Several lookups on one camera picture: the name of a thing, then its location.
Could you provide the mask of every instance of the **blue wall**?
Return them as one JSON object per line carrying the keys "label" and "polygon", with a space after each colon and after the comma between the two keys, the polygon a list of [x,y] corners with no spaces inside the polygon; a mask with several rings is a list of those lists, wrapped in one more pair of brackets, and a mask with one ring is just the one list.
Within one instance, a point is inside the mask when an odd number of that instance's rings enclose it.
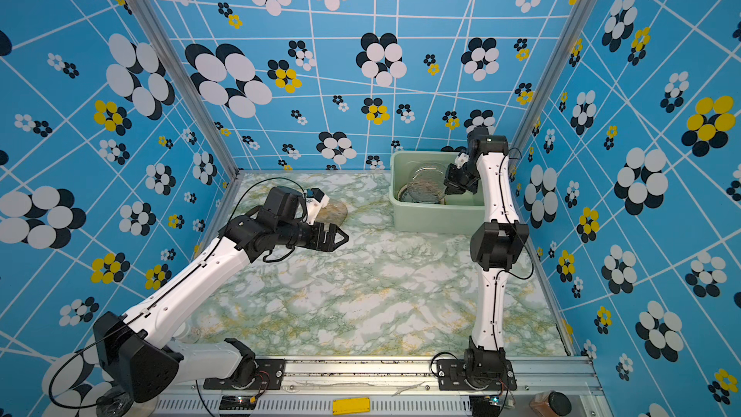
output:
{"label": "blue wall", "polygon": [[[223,195],[146,42],[125,0],[3,0],[0,415],[41,415],[57,358],[187,264]],[[65,368],[62,402],[109,386],[94,363],[93,349]]]}
{"label": "blue wall", "polygon": [[514,179],[615,415],[741,415],[740,4],[599,0]]}
{"label": "blue wall", "polygon": [[[255,170],[386,167],[397,148],[464,144],[467,121],[512,138],[576,3],[151,1],[237,164]],[[230,46],[256,72],[208,58]]]}

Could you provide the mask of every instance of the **black cable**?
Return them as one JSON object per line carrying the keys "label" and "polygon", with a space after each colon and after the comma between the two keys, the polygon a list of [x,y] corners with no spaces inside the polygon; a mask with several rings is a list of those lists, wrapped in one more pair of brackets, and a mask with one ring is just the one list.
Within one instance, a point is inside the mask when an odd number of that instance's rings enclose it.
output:
{"label": "black cable", "polygon": [[206,405],[206,401],[203,400],[203,396],[201,395],[201,388],[198,386],[198,380],[193,381],[196,382],[196,391],[198,392],[198,397],[201,399],[201,403],[203,404],[203,407],[205,407],[206,412],[208,412],[211,417],[216,417],[213,413],[211,413],[211,410]]}
{"label": "black cable", "polygon": [[[510,157],[510,153],[512,153],[512,150],[517,150],[517,152],[519,153],[519,158],[512,158],[512,157]],[[505,158],[509,158],[509,159],[511,159],[511,160],[517,160],[517,161],[519,161],[519,160],[522,160],[522,159],[523,159],[523,153],[522,153],[522,152],[520,152],[520,150],[519,150],[518,148],[516,148],[516,147],[513,147],[513,148],[511,148],[511,149],[509,150],[509,152],[507,153],[507,156],[506,156]],[[501,162],[501,163],[499,163],[499,173],[497,174],[497,176],[499,177],[499,193],[500,193],[500,195],[502,196],[502,206],[503,206],[503,207],[505,206],[505,192],[504,192],[504,188],[502,187],[502,165],[503,165],[504,163],[505,163],[505,160],[502,160],[502,162]],[[505,209],[504,215],[505,215],[505,219],[507,220],[507,223],[508,223],[508,224],[510,224],[510,225],[512,225],[512,223],[511,223],[511,222],[510,222],[510,220],[509,220],[509,217],[507,216],[507,211],[506,211],[506,209]],[[517,234],[516,232],[515,232],[515,235],[517,235],[517,238],[519,238],[519,240],[520,240],[521,242],[523,242],[523,248],[524,248],[524,247],[525,247],[525,242],[524,242],[523,238],[522,238],[522,237],[520,237],[520,236],[519,236],[519,234]],[[532,277],[532,276],[533,276],[533,273],[535,273],[535,261],[531,261],[531,263],[532,263],[532,264],[531,264],[531,267],[530,267],[530,274],[529,274],[529,275],[528,275],[527,277],[520,277],[519,275],[517,275],[517,274],[514,274],[514,273],[512,273],[511,271],[505,271],[505,272],[506,272],[507,274],[509,274],[509,275],[513,276],[514,278],[518,278],[518,279],[519,279],[519,280],[521,280],[521,281],[526,281],[526,280],[528,280],[528,279],[529,279],[530,277]]]}
{"label": "black cable", "polygon": [[[245,193],[243,193],[243,194],[242,194],[242,197],[240,197],[240,198],[239,198],[239,201],[237,201],[237,204],[236,204],[236,205],[234,206],[234,209],[232,210],[232,213],[231,213],[231,215],[229,216],[229,220],[228,220],[227,222],[229,222],[229,221],[231,221],[231,220],[232,220],[232,218],[234,217],[234,213],[236,212],[236,209],[237,209],[237,207],[239,207],[239,204],[240,204],[240,203],[242,202],[242,200],[243,200],[243,199],[245,198],[245,196],[247,195],[247,193],[248,193],[248,192],[249,192],[250,190],[252,190],[252,189],[253,189],[253,188],[254,188],[254,187],[255,187],[256,185],[258,185],[258,184],[260,184],[260,183],[263,183],[263,182],[267,182],[267,181],[273,181],[273,180],[276,180],[276,179],[283,179],[284,181],[289,181],[289,182],[292,182],[292,183],[296,184],[296,185],[297,185],[297,186],[298,186],[298,187],[299,187],[299,188],[301,189],[301,193],[303,193],[303,194],[304,194],[304,197],[306,196],[306,191],[305,191],[305,190],[304,190],[304,188],[303,188],[303,187],[301,186],[301,184],[299,184],[298,182],[296,182],[296,181],[293,181],[293,180],[291,180],[291,179],[289,179],[289,178],[274,177],[274,178],[267,178],[267,179],[263,179],[262,181],[258,181],[258,182],[255,182],[254,184],[252,184],[252,185],[250,186],[250,188],[248,188],[247,190],[245,190]],[[204,261],[208,260],[208,259],[209,259],[209,257],[210,257],[211,255],[213,255],[213,252],[214,252],[214,251],[215,251],[215,250],[217,249],[217,247],[218,247],[218,244],[220,244],[220,243],[221,243],[221,241],[222,241],[222,238],[223,238],[223,237],[224,237],[224,236],[222,235],[221,237],[219,237],[219,238],[218,238],[217,244],[216,244],[216,245],[214,245],[214,247],[213,247],[213,248],[211,249],[211,252],[210,252],[210,253],[208,254],[208,256],[206,256],[206,258],[204,258]],[[166,296],[166,295],[167,295],[167,294],[168,294],[169,292],[171,292],[172,290],[174,290],[174,289],[175,289],[175,288],[176,288],[176,287],[177,287],[178,285],[180,285],[180,283],[182,283],[182,282],[183,282],[183,281],[184,281],[185,279],[187,279],[188,277],[190,277],[190,275],[191,275],[191,274],[195,273],[195,272],[196,272],[196,270],[198,270],[198,268],[199,268],[199,267],[200,267],[200,266],[197,266],[197,267],[196,267],[196,268],[194,268],[194,269],[193,269],[192,271],[190,271],[190,273],[186,274],[186,275],[185,275],[185,276],[184,276],[184,277],[183,277],[182,279],[180,279],[180,280],[179,280],[178,282],[176,282],[176,283],[174,283],[173,285],[169,286],[169,287],[170,287],[170,289],[169,289],[169,290],[168,290],[167,292],[164,292],[164,293],[162,293],[162,296],[158,297],[158,298],[157,298],[157,299],[156,299],[156,300],[155,300],[155,301],[154,301],[154,302],[153,302],[153,303],[152,303],[152,304],[151,304],[151,305],[150,305],[150,306],[149,306],[149,307],[148,307],[147,309],[148,309],[148,310],[150,310],[150,309],[151,309],[152,307],[154,307],[154,306],[155,306],[155,305],[156,305],[156,304],[157,304],[157,303],[158,303],[159,301],[161,301],[161,300],[162,300],[162,298],[164,298],[164,297],[165,297],[165,296]],[[96,401],[95,403],[92,403],[92,404],[88,404],[88,405],[86,405],[86,406],[68,406],[67,404],[62,404],[62,403],[60,403],[60,402],[56,401],[56,400],[54,399],[54,395],[53,395],[53,393],[52,393],[52,386],[54,385],[54,381],[55,381],[55,380],[56,380],[56,378],[57,378],[57,377],[59,376],[59,374],[61,373],[61,371],[62,371],[62,370],[63,370],[63,369],[64,369],[64,368],[66,367],[66,366],[68,366],[70,362],[74,361],[74,360],[75,360],[75,358],[77,358],[77,357],[81,356],[81,355],[82,355],[82,353],[84,353],[84,352],[85,352],[85,351],[87,351],[88,349],[90,349],[90,348],[92,348],[92,347],[94,347],[94,346],[97,346],[97,344],[98,344],[98,343],[100,343],[101,341],[104,341],[105,339],[107,339],[107,338],[110,338],[111,336],[113,336],[113,335],[115,335],[116,333],[120,332],[121,330],[125,329],[125,327],[128,327],[128,325],[129,325],[129,324],[131,324],[131,323],[133,323],[133,322],[134,322],[134,321],[135,321],[136,319],[139,319],[140,317],[142,317],[142,316],[143,316],[143,314],[144,314],[143,312],[140,312],[140,313],[139,313],[139,314],[138,314],[138,315],[137,315],[136,317],[134,317],[134,319],[131,319],[131,320],[129,320],[129,321],[128,321],[128,322],[126,322],[126,323],[125,323],[124,325],[122,325],[122,326],[121,326],[120,328],[118,328],[118,329],[116,329],[116,330],[113,330],[113,331],[112,331],[111,333],[107,334],[106,336],[104,336],[104,337],[103,337],[103,338],[101,338],[100,340],[97,340],[97,341],[93,342],[92,344],[88,345],[87,347],[85,347],[85,348],[83,348],[83,349],[80,349],[80,350],[79,350],[79,351],[78,351],[78,352],[77,352],[76,354],[72,355],[72,356],[71,356],[71,357],[70,357],[69,359],[67,359],[67,361],[66,361],[66,362],[65,362],[64,364],[62,364],[62,365],[61,365],[61,367],[60,367],[60,368],[59,368],[59,369],[58,369],[58,370],[57,370],[57,371],[56,371],[56,372],[54,373],[54,375],[52,375],[52,377],[51,377],[51,380],[49,381],[49,387],[48,387],[48,389],[47,389],[47,394],[48,394],[48,396],[49,396],[49,400],[51,401],[51,403],[53,403],[53,404],[54,404],[55,406],[57,406],[57,407],[61,407],[61,408],[63,408],[63,409],[73,409],[73,410],[80,410],[80,409],[89,409],[89,408],[91,408],[91,407],[96,407],[96,406],[98,405],[98,402],[97,402],[97,401]]]}

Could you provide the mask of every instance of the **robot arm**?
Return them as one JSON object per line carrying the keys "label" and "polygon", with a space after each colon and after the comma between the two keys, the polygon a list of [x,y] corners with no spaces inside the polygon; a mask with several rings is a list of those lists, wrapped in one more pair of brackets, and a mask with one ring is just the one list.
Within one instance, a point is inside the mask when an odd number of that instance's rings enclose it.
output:
{"label": "robot arm", "polygon": [[[182,344],[172,335],[224,282],[260,255],[282,261],[297,247],[332,252],[349,240],[337,225],[314,223],[329,197],[311,189],[273,187],[261,207],[237,216],[219,231],[204,252],[157,293],[117,316],[108,311],[93,325],[100,365],[135,402],[146,402],[167,386],[196,378],[224,378],[249,385],[255,354],[227,338],[216,344]],[[303,214],[296,218],[301,206]],[[336,236],[342,240],[336,242]],[[291,251],[268,260],[276,245]]]}
{"label": "robot arm", "polygon": [[[530,231],[527,224],[519,222],[512,203],[508,153],[506,137],[475,128],[468,134],[467,153],[461,153],[449,165],[445,176],[448,194],[466,190],[476,193],[479,182],[484,194],[484,223],[470,239],[471,259],[479,264],[477,317],[465,352],[468,379],[473,386],[491,383],[511,371],[502,337],[505,287]],[[510,383],[513,381],[514,376],[510,377]]]}

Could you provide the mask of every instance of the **brown jar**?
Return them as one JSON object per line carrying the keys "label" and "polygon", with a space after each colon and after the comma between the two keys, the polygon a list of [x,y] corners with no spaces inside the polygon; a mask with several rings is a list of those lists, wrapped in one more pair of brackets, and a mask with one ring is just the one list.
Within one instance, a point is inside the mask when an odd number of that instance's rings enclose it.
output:
{"label": "brown jar", "polygon": [[540,417],[563,417],[571,412],[571,401],[557,391],[544,391],[530,401],[530,408]]}

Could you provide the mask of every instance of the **green marble table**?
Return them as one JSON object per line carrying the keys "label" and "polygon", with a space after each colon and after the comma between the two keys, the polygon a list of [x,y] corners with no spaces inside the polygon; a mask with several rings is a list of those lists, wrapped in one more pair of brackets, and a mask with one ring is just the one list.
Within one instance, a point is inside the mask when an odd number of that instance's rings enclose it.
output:
{"label": "green marble table", "polygon": [[[246,173],[237,196],[274,175]],[[193,314],[200,342],[234,337],[260,356],[423,356],[468,347],[478,289],[468,236],[396,231],[386,172],[283,176],[343,202],[350,241],[334,253],[297,249],[232,277]],[[276,185],[291,184],[259,184],[238,212],[261,204]],[[523,252],[513,271],[529,270]],[[505,303],[508,356],[565,356],[535,278],[510,278]]]}

